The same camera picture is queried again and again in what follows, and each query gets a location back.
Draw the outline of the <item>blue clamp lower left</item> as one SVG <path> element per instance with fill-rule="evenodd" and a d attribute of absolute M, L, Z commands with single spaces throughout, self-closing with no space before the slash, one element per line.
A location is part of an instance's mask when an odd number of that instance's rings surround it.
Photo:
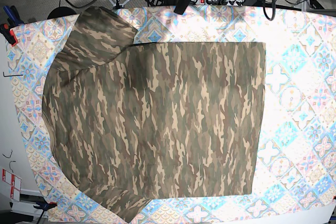
<path fill-rule="evenodd" d="M 50 209 L 53 209 L 57 207 L 57 204 L 52 202 L 52 203 L 47 203 L 45 201 L 36 201 L 35 204 L 33 205 L 35 209 L 42 210 L 42 211 L 48 211 Z"/>

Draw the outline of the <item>camouflage T-shirt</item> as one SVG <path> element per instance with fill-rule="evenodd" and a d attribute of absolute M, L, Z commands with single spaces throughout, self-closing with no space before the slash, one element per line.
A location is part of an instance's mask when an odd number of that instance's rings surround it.
<path fill-rule="evenodd" d="M 250 194 L 266 45 L 136 34 L 90 7 L 54 58 L 42 116 L 63 174 L 127 222 L 153 199 Z"/>

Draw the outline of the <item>patterned tile tablecloth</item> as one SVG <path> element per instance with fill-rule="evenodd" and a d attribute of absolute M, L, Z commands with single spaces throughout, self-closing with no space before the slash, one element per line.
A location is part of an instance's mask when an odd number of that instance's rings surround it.
<path fill-rule="evenodd" d="M 249 196 L 157 200 L 134 223 L 326 223 L 335 208 L 335 18 L 277 10 L 269 22 L 260 7 L 121 9 L 138 30 L 135 42 L 262 41 L 267 47 L 266 95 L 253 192 Z M 12 86 L 14 111 L 1 102 L 1 158 L 12 159 L 21 192 L 57 203 L 56 222 L 121 223 L 76 189 L 50 151 L 41 117 L 41 95 L 54 56 L 76 16 L 14 29 L 16 46 L 1 45 L 1 76 Z"/>

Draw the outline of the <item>red white label card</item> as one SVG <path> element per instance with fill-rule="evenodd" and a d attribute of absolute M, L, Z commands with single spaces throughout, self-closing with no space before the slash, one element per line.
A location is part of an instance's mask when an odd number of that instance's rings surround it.
<path fill-rule="evenodd" d="M 2 168 L 1 170 L 1 194 L 10 200 L 19 202 L 22 179 Z"/>

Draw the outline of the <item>white power strip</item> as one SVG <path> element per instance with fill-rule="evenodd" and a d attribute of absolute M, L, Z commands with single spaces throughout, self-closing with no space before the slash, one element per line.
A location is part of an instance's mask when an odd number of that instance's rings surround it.
<path fill-rule="evenodd" d="M 234 6 L 235 0 L 191 0 L 191 5 Z"/>

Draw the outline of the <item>blue red clamp upper left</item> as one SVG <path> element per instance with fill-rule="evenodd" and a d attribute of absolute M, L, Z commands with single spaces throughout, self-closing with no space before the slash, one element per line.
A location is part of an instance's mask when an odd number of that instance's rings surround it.
<path fill-rule="evenodd" d="M 20 15 L 14 5 L 12 6 L 4 6 L 3 7 L 5 13 L 8 16 L 7 23 L 1 24 L 1 34 L 5 37 L 8 43 L 14 47 L 17 45 L 18 40 L 12 31 L 14 27 L 23 25 L 24 22 L 21 20 Z"/>

